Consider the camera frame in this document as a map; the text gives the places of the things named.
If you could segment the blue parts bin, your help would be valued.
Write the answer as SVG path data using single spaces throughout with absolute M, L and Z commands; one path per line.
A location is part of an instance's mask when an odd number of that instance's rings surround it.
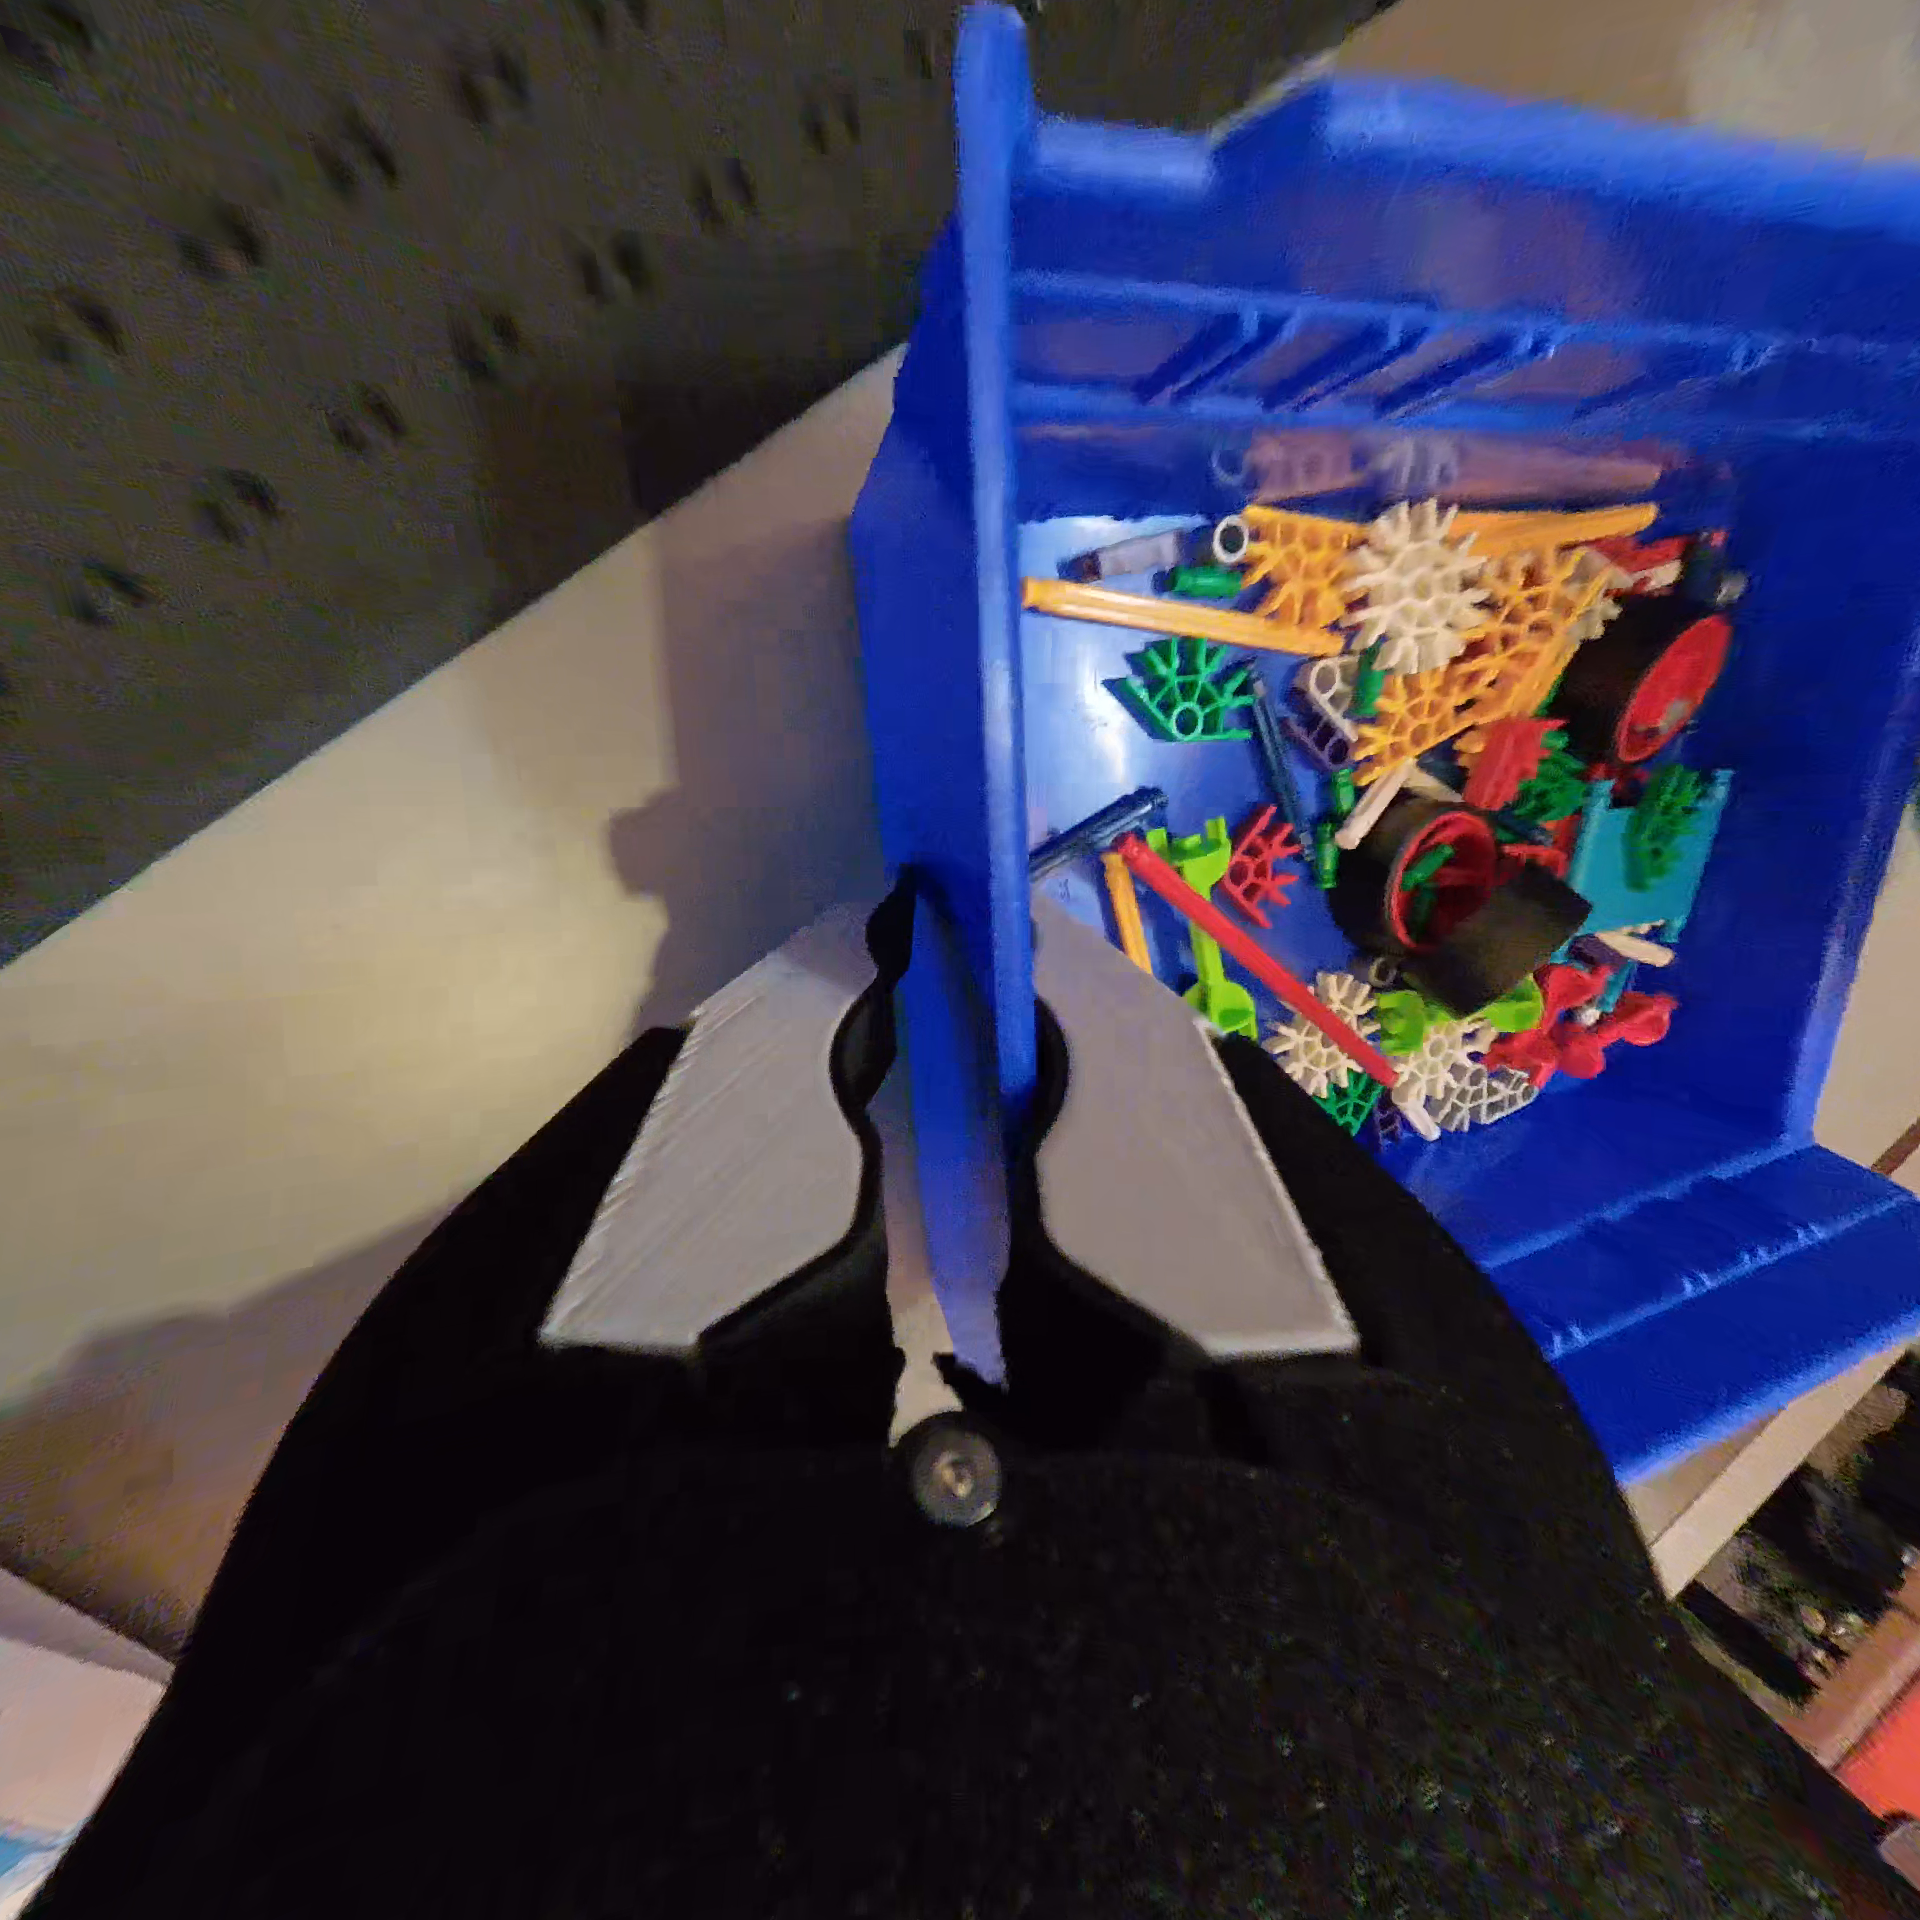
M 1814 1143 L 1916 761 L 1916 163 L 1458 86 L 1315 83 L 1218 134 L 1042 113 L 1026 30 L 956 58 L 957 210 L 850 541 L 927 1236 L 989 1286 L 1037 1087 L 1026 853 L 1132 787 L 1176 833 L 1254 750 L 1151 738 L 1143 637 L 1026 572 L 1317 492 L 1650 498 L 1726 532 L 1732 654 L 1675 1030 L 1387 1164 L 1495 1275 L 1626 1481 L 1916 1335 L 1916 1198 Z

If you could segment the black perforated board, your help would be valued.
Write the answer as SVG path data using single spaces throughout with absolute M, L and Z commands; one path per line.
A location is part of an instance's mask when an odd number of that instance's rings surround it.
M 963 11 L 5 2 L 5 961 L 898 346 Z

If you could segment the pile of colourful construction pieces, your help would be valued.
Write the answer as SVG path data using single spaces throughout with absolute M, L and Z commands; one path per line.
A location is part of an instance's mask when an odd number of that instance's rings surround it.
M 1327 898 L 1395 798 L 1485 811 L 1501 869 L 1568 882 L 1586 764 L 1547 713 L 1627 601 L 1732 617 L 1723 532 L 1652 540 L 1648 503 L 1368 519 L 1246 503 L 1215 519 L 1050 522 L 1023 535 L 1026 802 L 1037 895 L 1090 921 L 1221 1038 L 1254 1039 L 1348 1133 L 1438 1140 L 1516 1117 L 1666 1039 L 1656 925 L 1582 931 L 1510 995 L 1454 1014 Z

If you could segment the light blue panel piece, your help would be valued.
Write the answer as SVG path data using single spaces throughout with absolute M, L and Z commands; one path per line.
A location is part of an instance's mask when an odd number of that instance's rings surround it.
M 1568 884 L 1591 909 L 1583 931 L 1656 925 L 1678 939 L 1735 779 L 1732 771 L 1674 761 L 1655 771 L 1635 804 L 1619 804 L 1610 781 L 1591 783 L 1568 858 Z

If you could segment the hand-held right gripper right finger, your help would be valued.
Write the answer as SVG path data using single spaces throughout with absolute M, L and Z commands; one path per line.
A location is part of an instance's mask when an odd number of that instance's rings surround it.
M 1064 1042 L 1037 1147 L 1047 1234 L 1212 1359 L 1354 1355 L 1356 1323 L 1215 1030 L 1052 898 L 1032 908 L 1037 1004 Z

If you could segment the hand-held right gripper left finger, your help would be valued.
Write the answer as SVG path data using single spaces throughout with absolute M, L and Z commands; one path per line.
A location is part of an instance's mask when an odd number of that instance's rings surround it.
M 685 1358 L 846 1244 L 916 1227 L 916 1149 L 877 961 L 903 892 L 828 908 L 706 997 L 540 1325 L 550 1351 Z

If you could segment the red wheel with black tyre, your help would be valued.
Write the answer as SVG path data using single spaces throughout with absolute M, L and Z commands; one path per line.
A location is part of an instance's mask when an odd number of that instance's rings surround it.
M 1395 798 L 1358 846 L 1339 853 L 1327 909 L 1365 953 L 1426 953 L 1491 900 L 1499 867 L 1485 811 Z
M 1575 649 L 1547 713 L 1586 764 L 1646 764 L 1707 702 L 1732 637 L 1735 622 L 1722 610 L 1631 598 Z
M 1484 903 L 1400 964 L 1429 1001 L 1468 1018 L 1547 964 L 1591 911 L 1591 900 L 1546 867 L 1501 869 Z

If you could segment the loose printed paper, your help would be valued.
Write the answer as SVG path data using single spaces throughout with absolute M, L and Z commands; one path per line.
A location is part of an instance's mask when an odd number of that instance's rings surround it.
M 3 1572 L 3 1913 L 19 1916 L 154 1716 L 159 1655 Z

